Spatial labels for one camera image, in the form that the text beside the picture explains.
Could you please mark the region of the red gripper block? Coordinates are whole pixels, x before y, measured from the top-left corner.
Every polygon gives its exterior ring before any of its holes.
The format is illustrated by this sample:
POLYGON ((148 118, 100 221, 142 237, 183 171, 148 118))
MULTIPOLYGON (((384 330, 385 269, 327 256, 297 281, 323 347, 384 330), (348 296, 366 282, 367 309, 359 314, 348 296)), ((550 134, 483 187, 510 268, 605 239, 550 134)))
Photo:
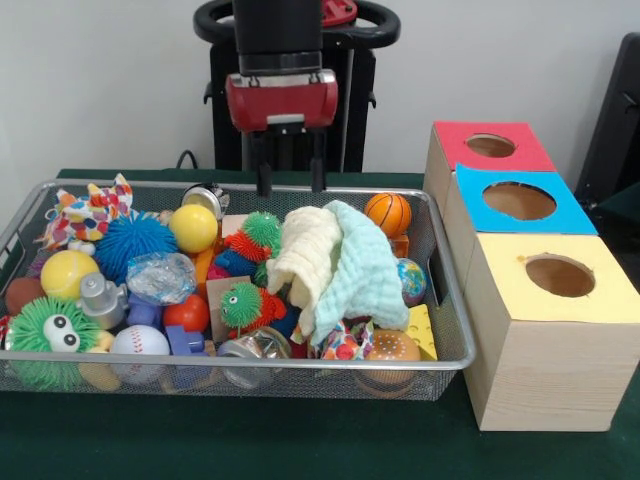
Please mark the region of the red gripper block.
MULTIPOLYGON (((257 193, 269 197, 272 187, 272 142, 266 132, 278 124, 301 124, 305 129, 333 123, 338 83, 333 74, 293 74, 226 78, 225 91, 234 127, 251 134, 251 156, 257 174, 257 193)), ((326 139, 323 129, 312 131, 311 188, 326 189, 326 139)))

